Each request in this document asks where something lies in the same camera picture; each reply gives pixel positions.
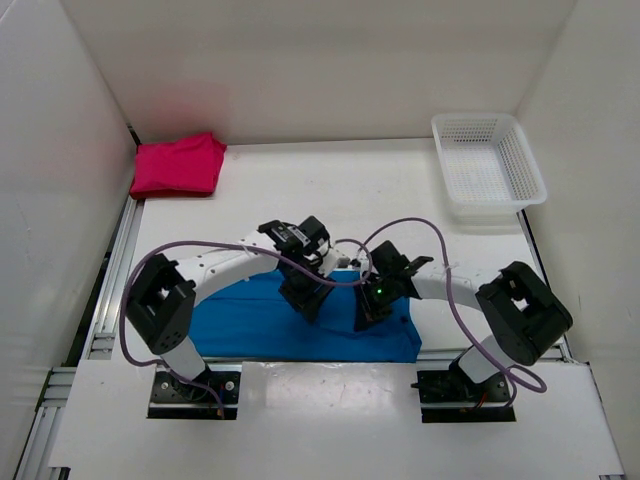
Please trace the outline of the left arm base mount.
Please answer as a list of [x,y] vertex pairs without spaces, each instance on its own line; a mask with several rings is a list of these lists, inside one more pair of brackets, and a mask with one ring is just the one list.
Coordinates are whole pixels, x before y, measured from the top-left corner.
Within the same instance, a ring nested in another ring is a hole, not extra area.
[[208,390],[187,385],[166,369],[154,372],[147,407],[147,418],[157,420],[234,421],[238,415],[242,367],[237,364],[209,363]]

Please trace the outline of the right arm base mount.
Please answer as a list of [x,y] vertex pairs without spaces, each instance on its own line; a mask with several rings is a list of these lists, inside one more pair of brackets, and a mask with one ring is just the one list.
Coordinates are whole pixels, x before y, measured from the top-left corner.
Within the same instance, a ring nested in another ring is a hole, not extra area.
[[451,370],[420,370],[411,387],[419,394],[423,424],[516,421],[512,392],[500,373],[475,384]]

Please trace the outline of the pink t-shirt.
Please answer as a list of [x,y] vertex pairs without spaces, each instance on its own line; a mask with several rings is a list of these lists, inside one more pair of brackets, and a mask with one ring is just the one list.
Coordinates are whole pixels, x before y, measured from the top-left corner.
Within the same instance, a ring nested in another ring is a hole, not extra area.
[[135,200],[208,197],[217,187],[227,145],[212,133],[137,147],[129,195]]

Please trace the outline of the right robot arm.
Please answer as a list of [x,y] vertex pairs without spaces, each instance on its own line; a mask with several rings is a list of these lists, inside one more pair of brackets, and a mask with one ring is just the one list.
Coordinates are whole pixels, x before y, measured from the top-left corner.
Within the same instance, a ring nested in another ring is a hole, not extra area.
[[455,276],[428,256],[413,260],[390,241],[371,252],[369,277],[355,287],[356,331],[391,317],[401,299],[442,300],[449,304],[464,334],[470,333],[457,311],[459,305],[481,312],[490,328],[483,340],[473,340],[450,369],[449,387],[460,399],[480,393],[490,377],[534,365],[573,326],[573,318],[551,289],[526,263],[514,261],[491,280],[486,271]]

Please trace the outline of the blue t-shirt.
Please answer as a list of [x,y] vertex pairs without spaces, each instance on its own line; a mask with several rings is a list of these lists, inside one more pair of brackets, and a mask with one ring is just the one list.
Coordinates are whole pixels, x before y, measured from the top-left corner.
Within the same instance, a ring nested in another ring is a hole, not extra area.
[[189,336],[204,357],[300,362],[413,363],[422,347],[410,304],[400,299],[392,315],[355,331],[356,294],[333,290],[316,321],[308,323],[280,295],[282,275],[270,272],[236,283],[194,308]]

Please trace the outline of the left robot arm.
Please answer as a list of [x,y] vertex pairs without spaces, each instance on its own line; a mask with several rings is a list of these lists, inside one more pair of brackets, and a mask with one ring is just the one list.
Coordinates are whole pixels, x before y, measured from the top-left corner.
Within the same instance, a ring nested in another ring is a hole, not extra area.
[[201,251],[192,257],[172,260],[163,245],[141,259],[125,285],[119,321],[122,328],[133,327],[153,355],[138,360],[122,341],[126,360],[136,367],[163,367],[188,400],[205,396],[212,378],[189,333],[196,307],[227,287],[279,272],[286,304],[312,320],[336,286],[330,276],[342,257],[314,216],[299,225],[263,223],[235,243],[194,244]]

